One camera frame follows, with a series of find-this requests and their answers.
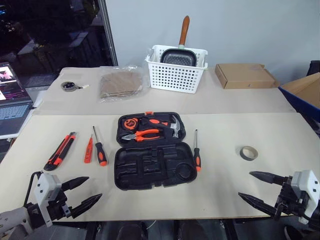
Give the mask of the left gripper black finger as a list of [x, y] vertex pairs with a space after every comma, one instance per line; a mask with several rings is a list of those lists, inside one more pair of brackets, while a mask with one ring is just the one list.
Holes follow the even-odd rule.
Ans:
[[70, 214], [72, 218], [77, 218], [78, 216], [82, 215], [86, 211], [88, 211], [90, 208], [92, 208], [102, 197], [102, 193], [93, 195], [86, 200], [82, 201], [81, 204], [73, 209], [70, 210]]
[[85, 181], [89, 179], [88, 176], [81, 176], [74, 179], [71, 179], [69, 181], [66, 181], [61, 184], [62, 191], [72, 190], [74, 188], [77, 188], [81, 184], [83, 184]]

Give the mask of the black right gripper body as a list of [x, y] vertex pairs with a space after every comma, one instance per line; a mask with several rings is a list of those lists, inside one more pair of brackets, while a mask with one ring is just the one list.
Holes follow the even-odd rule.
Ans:
[[274, 208], [276, 209], [274, 219], [278, 220], [282, 213], [305, 217], [305, 211], [309, 203], [309, 195], [306, 191], [298, 190], [297, 194], [291, 186], [292, 176], [276, 176], [274, 183], [281, 185]]

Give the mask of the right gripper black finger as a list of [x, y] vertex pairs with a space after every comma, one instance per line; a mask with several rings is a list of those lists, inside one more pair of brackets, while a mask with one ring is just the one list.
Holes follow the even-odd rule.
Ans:
[[252, 175], [253, 177], [269, 183], [269, 184], [276, 184], [276, 185], [280, 185], [282, 186], [283, 183], [286, 181], [286, 178], [283, 176], [279, 176], [273, 173], [269, 173], [269, 172], [263, 172], [263, 171], [250, 171], [249, 172], [250, 175]]
[[241, 193], [241, 192], [239, 192], [238, 195], [253, 208], [255, 208], [255, 209], [271, 216], [271, 217], [274, 217], [276, 215], [276, 208], [264, 203], [263, 200], [261, 200], [257, 197], [254, 197], [252, 195]]

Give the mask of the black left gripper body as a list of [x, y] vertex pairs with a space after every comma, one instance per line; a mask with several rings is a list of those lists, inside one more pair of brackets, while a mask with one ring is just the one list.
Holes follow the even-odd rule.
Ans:
[[47, 211], [49, 213], [50, 219], [60, 220], [61, 218], [68, 218], [71, 214], [71, 209], [66, 204], [67, 196], [60, 190], [53, 200], [48, 201]]

